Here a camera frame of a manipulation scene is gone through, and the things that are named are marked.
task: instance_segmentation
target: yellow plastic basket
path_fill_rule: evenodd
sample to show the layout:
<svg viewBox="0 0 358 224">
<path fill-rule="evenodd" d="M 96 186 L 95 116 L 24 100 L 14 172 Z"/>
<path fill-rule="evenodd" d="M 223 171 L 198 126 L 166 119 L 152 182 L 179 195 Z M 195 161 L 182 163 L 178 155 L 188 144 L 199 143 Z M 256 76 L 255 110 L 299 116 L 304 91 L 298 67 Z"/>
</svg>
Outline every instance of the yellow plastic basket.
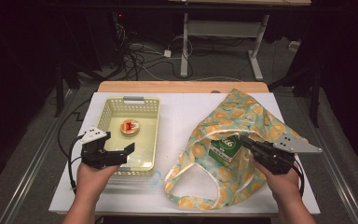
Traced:
<svg viewBox="0 0 358 224">
<path fill-rule="evenodd" d="M 98 121 L 98 128 L 111 133 L 105 143 L 105 150 L 123 150 L 135 143 L 135 151 L 122 164 L 116 175 L 153 175 L 158 133 L 159 98 L 134 96 L 107 98 Z M 126 119 L 139 122 L 139 132 L 126 136 L 120 131 Z"/>
</svg>

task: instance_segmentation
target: white table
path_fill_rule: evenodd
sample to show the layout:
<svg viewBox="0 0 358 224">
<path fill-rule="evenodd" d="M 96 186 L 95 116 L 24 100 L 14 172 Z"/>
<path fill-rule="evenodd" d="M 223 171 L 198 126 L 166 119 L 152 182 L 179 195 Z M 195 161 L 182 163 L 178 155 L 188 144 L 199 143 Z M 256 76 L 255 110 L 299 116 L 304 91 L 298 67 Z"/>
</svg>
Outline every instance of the white table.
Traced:
<svg viewBox="0 0 358 224">
<path fill-rule="evenodd" d="M 251 93 L 267 110 L 282 119 L 279 107 L 272 93 Z M 177 207 L 166 196 L 164 178 L 171 170 L 180 153 L 185 150 L 191 131 L 197 123 L 207 117 L 227 96 L 226 93 L 126 93 L 97 92 L 94 94 L 89 111 L 84 119 L 79 134 L 90 126 L 96 125 L 104 100 L 110 96 L 143 96 L 160 98 L 160 118 L 156 152 L 155 174 L 152 177 L 135 176 L 132 178 L 112 177 L 97 203 L 96 213 L 99 215 L 123 216 L 220 216 L 220 217 L 275 217 L 278 209 L 267 185 L 251 196 L 244 203 L 220 210 L 200 211 Z M 73 158 L 80 155 L 81 146 L 76 144 Z M 74 175 L 78 162 L 73 165 Z M 198 170 L 191 171 L 183 178 L 190 179 L 191 186 L 180 186 L 178 190 L 187 193 L 199 193 L 202 196 L 215 194 L 212 179 Z M 305 178 L 304 203 L 312 214 L 320 214 L 310 183 Z M 70 190 L 67 168 L 57 187 L 49 211 L 66 213 L 73 199 Z"/>
</svg>

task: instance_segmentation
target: cloth bag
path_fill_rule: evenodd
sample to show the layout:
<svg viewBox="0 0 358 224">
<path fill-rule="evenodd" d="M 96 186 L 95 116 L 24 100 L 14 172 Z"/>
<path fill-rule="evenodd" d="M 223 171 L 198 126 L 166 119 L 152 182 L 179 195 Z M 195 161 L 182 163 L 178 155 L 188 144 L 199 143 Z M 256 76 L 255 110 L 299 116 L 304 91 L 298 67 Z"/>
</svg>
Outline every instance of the cloth bag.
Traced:
<svg viewBox="0 0 358 224">
<path fill-rule="evenodd" d="M 285 132 L 300 137 L 269 113 L 255 98 L 232 90 L 191 133 L 186 150 L 165 178 L 168 197 L 180 207 L 201 210 L 220 209 L 245 201 L 265 184 L 265 176 L 249 162 L 248 148 L 242 147 L 229 166 L 225 166 L 209 156 L 211 141 L 246 134 L 255 141 L 273 143 Z M 217 187 L 216 199 L 171 193 L 175 184 L 180 181 L 181 174 L 193 165 L 197 165 L 213 179 Z"/>
</svg>

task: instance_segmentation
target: black cable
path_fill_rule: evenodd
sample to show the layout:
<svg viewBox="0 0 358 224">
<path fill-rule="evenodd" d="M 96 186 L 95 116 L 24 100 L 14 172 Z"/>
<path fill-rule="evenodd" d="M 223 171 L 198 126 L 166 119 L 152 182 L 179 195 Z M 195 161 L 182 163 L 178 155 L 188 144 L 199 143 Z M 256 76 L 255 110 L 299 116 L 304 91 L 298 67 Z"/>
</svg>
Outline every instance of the black cable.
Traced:
<svg viewBox="0 0 358 224">
<path fill-rule="evenodd" d="M 142 52 L 142 49 L 145 48 L 145 44 L 144 44 L 144 42 L 143 42 L 142 40 L 140 40 L 139 42 L 140 42 L 140 43 L 137 43 L 137 44 L 136 44 L 136 45 L 140 45 L 140 46 L 141 46 L 139 49 L 131 49 L 130 47 L 129 47 L 129 49 L 132 50 L 132 51 L 135 51 L 135 52 Z"/>
<path fill-rule="evenodd" d="M 81 118 L 80 118 L 80 115 L 81 115 L 80 112 L 73 112 L 72 114 L 73 114 L 73 115 L 76 115 L 76 121 L 81 121 L 81 122 L 83 122 L 84 119 L 81 119 Z"/>
<path fill-rule="evenodd" d="M 192 46 L 192 54 L 193 55 L 195 55 L 195 56 L 199 56 L 199 57 L 204 57 L 204 56 L 208 56 L 208 55 L 210 55 L 210 54 L 212 54 L 213 52 L 214 52 L 214 43 L 213 43 L 213 41 L 210 39 L 210 38 L 206 38 L 206 39 L 203 39 L 203 38 L 200 38 L 200 37 L 198 37 L 198 36 L 193 36 L 193 37 L 195 37 L 195 38 L 197 38 L 197 39 L 200 39 L 200 40 L 202 40 L 202 41 L 205 41 L 205 42 L 208 42 L 208 44 L 210 44 L 211 46 L 202 46 L 202 45 L 197 45 L 197 44 L 195 44 L 194 43 L 194 40 L 191 40 L 191 46 Z M 196 52 L 196 48 L 210 48 L 209 49 L 209 51 L 208 52 L 206 52 L 206 53 L 203 53 L 203 54 L 198 54 L 197 52 Z"/>
<path fill-rule="evenodd" d="M 145 62 L 145 57 L 142 54 L 134 53 L 134 52 L 133 52 L 133 54 L 136 56 L 136 61 L 139 62 L 139 64 L 143 64 Z"/>
<path fill-rule="evenodd" d="M 76 159 L 71 161 L 71 165 L 74 164 L 75 161 L 77 161 L 78 159 L 81 159 L 81 157 L 77 157 Z"/>
<path fill-rule="evenodd" d="M 132 66 L 126 65 L 124 66 L 124 71 L 126 73 L 126 76 L 122 77 L 121 79 L 127 79 L 127 80 L 132 80 L 133 77 L 135 77 L 135 80 L 138 80 L 138 74 L 139 71 L 138 69 L 142 69 L 142 62 L 138 62 L 137 57 L 135 57 L 134 55 L 132 55 L 132 53 L 130 52 L 130 50 L 128 49 L 128 52 L 126 53 L 126 56 L 129 58 L 128 62 L 132 63 Z"/>
<path fill-rule="evenodd" d="M 241 45 L 246 38 L 244 38 L 244 37 L 235 37 L 235 38 L 233 38 L 234 41 L 231 44 L 224 43 L 224 41 L 232 41 L 231 38 L 223 40 L 223 39 L 211 39 L 210 37 L 208 37 L 208 39 L 211 42 L 213 42 L 214 44 L 217 43 L 219 45 L 222 45 L 222 47 L 219 47 L 219 48 L 216 48 L 216 49 L 225 49 L 225 48 L 237 47 L 237 46 Z"/>
<path fill-rule="evenodd" d="M 155 49 L 152 49 L 152 48 L 150 48 L 150 47 L 146 47 L 143 42 L 141 42 L 140 44 L 139 44 L 139 43 L 136 43 L 136 45 L 141 45 L 141 47 L 140 47 L 139 49 L 131 49 L 131 48 L 129 47 L 129 50 L 130 50 L 132 53 L 134 53 L 134 54 L 136 54 L 136 55 L 142 57 L 142 58 L 143 58 L 143 59 L 142 59 L 143 62 L 145 61 L 145 58 L 144 58 L 144 56 L 142 56 L 140 53 L 153 54 L 153 55 L 161 55 L 161 53 L 158 52 L 158 51 L 156 51 Z M 143 49 L 152 49 L 153 51 L 143 51 Z"/>
<path fill-rule="evenodd" d="M 155 37 L 155 36 L 152 36 L 152 35 L 139 33 L 139 32 L 137 32 L 136 34 L 139 36 L 140 39 L 153 41 L 154 43 L 162 46 L 163 48 L 165 48 L 167 46 L 167 44 L 172 43 L 172 41 L 169 40 L 169 39 L 159 38 L 159 37 Z"/>
<path fill-rule="evenodd" d="M 156 61 L 162 60 L 162 59 L 166 59 L 166 57 L 159 57 L 159 58 L 153 59 L 153 60 L 148 61 L 148 62 L 143 62 L 143 63 L 153 63 L 153 62 L 156 62 Z"/>
<path fill-rule="evenodd" d="M 74 141 L 72 141 L 71 146 L 69 147 L 69 152 L 68 152 L 68 174 L 69 174 L 69 180 L 71 181 L 71 187 L 72 190 L 74 191 L 74 194 L 76 194 L 76 182 L 74 180 L 74 176 L 72 174 L 72 151 L 74 150 L 74 146 L 76 144 L 76 142 L 81 139 L 83 137 L 83 135 L 78 136 L 76 139 L 74 139 Z"/>
<path fill-rule="evenodd" d="M 69 155 L 65 152 L 65 150 L 63 150 L 63 147 L 62 147 L 62 144 L 61 144 L 61 138 L 60 138 L 60 135 L 61 135 L 61 130 L 62 130 L 62 127 L 63 125 L 65 124 L 65 122 L 78 110 L 78 108 L 80 108 L 82 105 L 84 105 L 85 103 L 89 102 L 91 99 L 89 98 L 88 100 L 84 101 L 83 103 L 81 103 L 80 105 L 77 106 L 77 108 L 75 108 L 75 110 L 72 111 L 72 113 L 70 113 L 66 118 L 65 120 L 62 122 L 62 124 L 60 125 L 60 128 L 58 130 L 58 133 L 57 133 L 57 142 L 58 142 L 58 146 L 62 152 L 62 154 L 66 157 L 66 159 L 70 159 Z"/>
<path fill-rule="evenodd" d="M 301 170 L 301 172 L 298 170 L 298 168 L 292 164 L 292 168 L 296 171 L 296 173 L 298 174 L 298 176 L 300 177 L 300 195 L 301 197 L 303 196 L 304 194 L 304 185 L 305 185 L 305 181 L 304 181 L 304 171 L 300 165 L 300 163 L 298 161 L 296 161 L 297 165 L 298 165 L 298 168 Z"/>
<path fill-rule="evenodd" d="M 113 72 L 111 72 L 109 75 L 107 75 L 105 78 L 109 79 L 111 77 L 115 77 L 116 75 L 118 75 L 121 71 L 123 71 L 124 68 L 124 63 L 122 62 L 121 64 L 118 65 L 117 69 Z"/>
<path fill-rule="evenodd" d="M 174 68 L 173 63 L 171 63 L 171 62 L 166 62 L 166 61 L 164 61 L 164 62 L 154 63 L 154 64 L 152 64 L 152 65 L 146 67 L 145 69 L 149 69 L 149 68 L 154 67 L 154 66 L 156 66 L 156 65 L 158 65 L 158 64 L 160 64 L 160 63 L 169 63 L 169 64 L 171 65 L 171 68 L 172 68 L 172 74 L 173 74 L 173 76 L 174 76 L 174 77 L 178 77 L 178 76 L 175 74 L 175 68 Z"/>
</svg>

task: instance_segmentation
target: gray floor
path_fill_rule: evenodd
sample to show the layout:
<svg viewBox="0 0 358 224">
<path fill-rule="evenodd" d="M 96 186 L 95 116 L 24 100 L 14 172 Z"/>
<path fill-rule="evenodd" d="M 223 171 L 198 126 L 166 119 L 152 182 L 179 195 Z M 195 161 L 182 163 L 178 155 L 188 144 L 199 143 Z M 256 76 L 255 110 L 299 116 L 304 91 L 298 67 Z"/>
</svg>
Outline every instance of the gray floor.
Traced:
<svg viewBox="0 0 358 224">
<path fill-rule="evenodd" d="M 196 55 L 202 52 L 195 48 L 193 56 L 190 56 L 193 68 L 190 80 L 255 81 L 249 60 L 244 52 L 245 49 L 251 49 L 253 44 L 252 40 L 245 39 L 235 48 L 216 49 L 213 53 L 202 57 Z M 257 59 L 267 84 L 284 77 L 295 57 L 295 54 L 288 50 L 288 44 L 289 41 L 286 39 L 275 43 L 263 43 Z M 150 51 L 162 52 L 164 50 L 152 43 L 148 46 L 153 48 L 149 49 Z M 147 54 L 145 57 L 152 60 L 158 56 Z M 179 61 L 170 60 L 170 62 L 173 63 L 174 71 L 178 75 Z M 150 67 L 147 71 L 140 72 L 140 80 L 179 80 L 172 75 L 171 65 L 168 63 Z M 108 72 L 109 68 L 106 67 L 102 74 Z M 120 77 L 124 77 L 123 73 L 112 79 Z M 78 91 L 67 92 L 63 117 L 91 97 L 98 87 L 99 83 L 85 75 L 80 75 L 79 78 L 81 88 Z M 323 155 L 300 156 L 322 211 L 319 216 L 315 217 L 317 222 L 358 223 L 358 158 L 334 117 L 323 90 L 318 113 L 319 129 L 314 129 L 308 119 L 307 98 L 293 97 L 290 88 L 278 88 L 273 92 L 285 122 L 308 138 L 312 144 L 325 149 Z M 55 92 L 52 92 L 45 106 L 29 124 L 26 135 L 0 176 L 2 223 L 62 222 L 63 216 L 48 211 L 55 187 L 60 181 L 66 163 L 65 157 L 58 148 L 58 130 L 54 128 L 57 126 L 55 124 L 61 124 L 63 117 L 54 118 L 54 102 Z M 80 118 L 84 117 L 87 109 L 88 105 L 85 104 L 77 110 L 80 112 Z M 64 148 L 69 147 L 71 139 L 76 137 L 80 126 L 81 121 L 76 121 L 75 115 L 70 116 L 65 122 L 61 134 Z M 36 164 L 36 166 L 30 168 L 30 164 Z M 132 219 L 128 222 L 150 223 L 145 219 L 135 221 L 136 219 Z M 151 223 L 166 222 L 153 219 Z M 232 220 L 232 223 L 241 223 L 241 221 Z M 272 223 L 279 223 L 279 220 L 273 218 Z"/>
</svg>

